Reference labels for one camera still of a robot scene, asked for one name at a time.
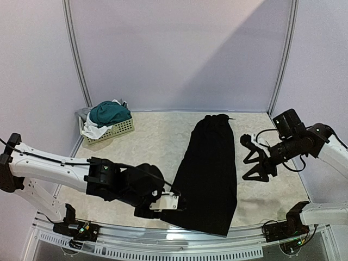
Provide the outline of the aluminium corner post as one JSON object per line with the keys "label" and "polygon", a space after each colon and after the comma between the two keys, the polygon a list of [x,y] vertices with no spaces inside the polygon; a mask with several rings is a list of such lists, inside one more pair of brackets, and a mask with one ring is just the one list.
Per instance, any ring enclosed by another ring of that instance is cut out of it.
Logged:
{"label": "aluminium corner post", "polygon": [[279,97],[279,93],[281,90],[283,78],[285,76],[285,71],[286,71],[286,67],[287,67],[287,63],[288,63],[290,51],[291,51],[291,45],[294,38],[298,7],[299,7],[299,1],[292,0],[290,11],[289,11],[287,28],[285,31],[285,40],[284,40],[284,46],[283,46],[283,51],[281,56],[281,63],[279,66],[279,70],[278,70],[278,74],[277,74],[277,78],[275,82],[275,87],[271,95],[270,103],[267,109],[267,114],[269,117],[271,117],[274,113],[276,103]]}
{"label": "aluminium corner post", "polygon": [[70,44],[70,48],[71,48],[72,59],[73,59],[73,63],[75,66],[79,86],[80,86],[80,89],[81,89],[86,106],[91,107],[92,106],[92,99],[91,99],[91,96],[89,93],[88,85],[87,85],[86,78],[84,75],[82,61],[80,58],[78,42],[77,42],[74,24],[73,24],[71,1],[62,0],[62,4],[63,4],[63,12],[64,12],[64,17],[65,17],[67,36],[68,36],[68,40],[69,40],[69,44]]}

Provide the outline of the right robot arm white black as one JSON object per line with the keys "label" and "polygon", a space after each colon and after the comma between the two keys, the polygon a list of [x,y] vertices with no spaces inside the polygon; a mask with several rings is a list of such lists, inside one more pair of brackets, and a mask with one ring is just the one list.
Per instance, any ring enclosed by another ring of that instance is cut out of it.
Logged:
{"label": "right robot arm white black", "polygon": [[[310,156],[347,177],[347,146],[330,126],[316,123],[305,127],[299,123],[293,127],[279,127],[278,133],[281,140],[273,146],[263,143],[257,134],[244,134],[240,138],[240,143],[249,150],[243,162],[253,164],[243,180],[268,182],[270,177],[277,176],[278,166],[302,156]],[[293,237],[302,225],[314,224],[347,225],[347,203],[298,203],[287,213],[281,232],[285,237]]]}

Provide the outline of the right aluminium corner post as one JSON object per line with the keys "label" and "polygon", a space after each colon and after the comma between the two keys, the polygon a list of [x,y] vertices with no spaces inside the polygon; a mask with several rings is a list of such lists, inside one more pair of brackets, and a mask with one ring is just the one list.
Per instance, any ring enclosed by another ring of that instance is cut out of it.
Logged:
{"label": "right aluminium corner post", "polygon": [[290,11],[289,11],[287,28],[285,31],[285,40],[284,40],[284,46],[283,46],[283,51],[281,56],[281,63],[279,66],[279,70],[278,70],[278,74],[277,74],[277,78],[275,82],[275,87],[271,95],[270,103],[267,109],[267,114],[269,117],[271,117],[274,113],[276,103],[279,97],[279,93],[281,90],[283,78],[285,76],[285,71],[286,71],[286,67],[287,67],[287,63],[288,63],[290,51],[291,51],[291,45],[294,38],[298,7],[299,7],[299,1],[292,0]]}

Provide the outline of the cream perforated plastic basket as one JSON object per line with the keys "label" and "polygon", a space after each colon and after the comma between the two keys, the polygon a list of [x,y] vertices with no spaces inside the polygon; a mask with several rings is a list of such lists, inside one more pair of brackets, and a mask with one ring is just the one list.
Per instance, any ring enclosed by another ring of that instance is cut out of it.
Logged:
{"label": "cream perforated plastic basket", "polygon": [[80,135],[82,136],[83,140],[86,142],[87,145],[92,145],[97,142],[114,138],[116,136],[120,136],[123,134],[127,134],[135,130],[133,119],[129,119],[129,120],[110,126],[110,128],[99,139],[90,139],[82,133],[84,128],[84,121],[82,120],[80,116],[78,117],[78,124],[79,124]]}

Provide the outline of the aluminium front rail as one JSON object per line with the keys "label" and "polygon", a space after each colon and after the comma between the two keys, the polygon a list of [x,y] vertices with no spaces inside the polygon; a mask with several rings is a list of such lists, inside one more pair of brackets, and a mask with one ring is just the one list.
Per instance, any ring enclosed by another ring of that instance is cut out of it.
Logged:
{"label": "aluminium front rail", "polygon": [[96,242],[80,249],[70,238],[53,232],[37,213],[25,260],[338,260],[329,226],[309,234],[267,242],[261,225],[232,228],[228,236],[186,231],[100,224]]}

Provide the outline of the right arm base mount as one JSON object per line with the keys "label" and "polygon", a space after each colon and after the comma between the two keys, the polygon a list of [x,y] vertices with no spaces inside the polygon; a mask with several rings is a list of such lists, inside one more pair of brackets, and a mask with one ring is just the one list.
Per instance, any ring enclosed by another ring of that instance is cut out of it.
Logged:
{"label": "right arm base mount", "polygon": [[301,201],[295,204],[285,215],[285,221],[270,220],[262,225],[262,234],[266,242],[279,241],[280,250],[289,256],[299,251],[311,241],[316,234],[318,224],[310,232],[308,225],[304,225],[300,219],[303,208],[309,201]]}

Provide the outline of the white garment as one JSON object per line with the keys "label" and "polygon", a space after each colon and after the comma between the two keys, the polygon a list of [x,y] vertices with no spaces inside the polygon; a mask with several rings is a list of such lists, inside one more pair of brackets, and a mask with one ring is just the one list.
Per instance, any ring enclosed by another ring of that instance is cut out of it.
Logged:
{"label": "white garment", "polygon": [[90,139],[99,139],[110,126],[103,126],[101,128],[97,127],[97,124],[93,123],[90,118],[90,113],[88,113],[86,121],[84,121],[84,128],[82,133]]}

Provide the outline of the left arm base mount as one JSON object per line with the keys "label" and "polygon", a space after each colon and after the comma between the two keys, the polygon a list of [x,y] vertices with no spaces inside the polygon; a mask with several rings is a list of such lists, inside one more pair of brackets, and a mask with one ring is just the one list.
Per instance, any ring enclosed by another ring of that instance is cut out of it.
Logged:
{"label": "left arm base mount", "polygon": [[55,222],[53,232],[70,237],[69,247],[81,250],[85,241],[95,243],[101,226],[91,221],[78,221],[76,210],[68,203],[65,204],[66,214],[62,222]]}

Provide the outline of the teal green garment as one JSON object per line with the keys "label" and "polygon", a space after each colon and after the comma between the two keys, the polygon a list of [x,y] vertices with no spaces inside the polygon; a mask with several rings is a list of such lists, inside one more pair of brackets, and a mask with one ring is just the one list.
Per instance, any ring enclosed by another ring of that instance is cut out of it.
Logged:
{"label": "teal green garment", "polygon": [[120,103],[118,100],[104,101],[90,111],[90,120],[97,124],[98,128],[111,126],[132,118],[127,103]]}

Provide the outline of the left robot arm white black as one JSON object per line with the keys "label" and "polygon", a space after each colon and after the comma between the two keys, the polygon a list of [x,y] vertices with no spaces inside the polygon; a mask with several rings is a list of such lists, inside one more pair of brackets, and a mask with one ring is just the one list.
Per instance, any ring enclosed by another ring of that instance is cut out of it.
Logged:
{"label": "left robot arm white black", "polygon": [[150,164],[131,166],[108,159],[69,158],[38,151],[26,145],[18,133],[13,133],[1,153],[1,190],[16,194],[69,236],[81,230],[72,217],[74,209],[59,203],[38,181],[57,183],[99,197],[105,201],[121,201],[135,208],[135,215],[156,219],[172,196],[164,186],[167,182],[159,169]]}

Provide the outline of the black trousers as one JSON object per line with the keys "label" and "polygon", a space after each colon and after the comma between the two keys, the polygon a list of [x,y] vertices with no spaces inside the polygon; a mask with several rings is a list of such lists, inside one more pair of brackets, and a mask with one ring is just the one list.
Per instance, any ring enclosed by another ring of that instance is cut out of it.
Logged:
{"label": "black trousers", "polygon": [[161,220],[225,237],[237,207],[234,134],[226,114],[207,115],[191,133],[173,187],[185,209],[164,210]]}

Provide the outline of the left aluminium corner post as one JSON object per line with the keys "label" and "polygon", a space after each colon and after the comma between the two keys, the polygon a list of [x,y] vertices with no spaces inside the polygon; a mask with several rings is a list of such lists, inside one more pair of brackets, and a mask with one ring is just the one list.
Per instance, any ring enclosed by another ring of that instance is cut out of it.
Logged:
{"label": "left aluminium corner post", "polygon": [[67,36],[68,36],[68,40],[69,40],[69,44],[70,44],[70,48],[71,48],[72,59],[73,59],[73,63],[75,66],[79,86],[80,86],[80,89],[81,89],[86,106],[91,107],[92,106],[92,99],[91,99],[91,96],[89,93],[88,85],[87,85],[86,78],[84,75],[82,61],[80,58],[78,42],[77,42],[74,24],[73,24],[71,1],[62,0],[62,4],[63,4],[63,12],[64,12],[64,17],[65,17]]}

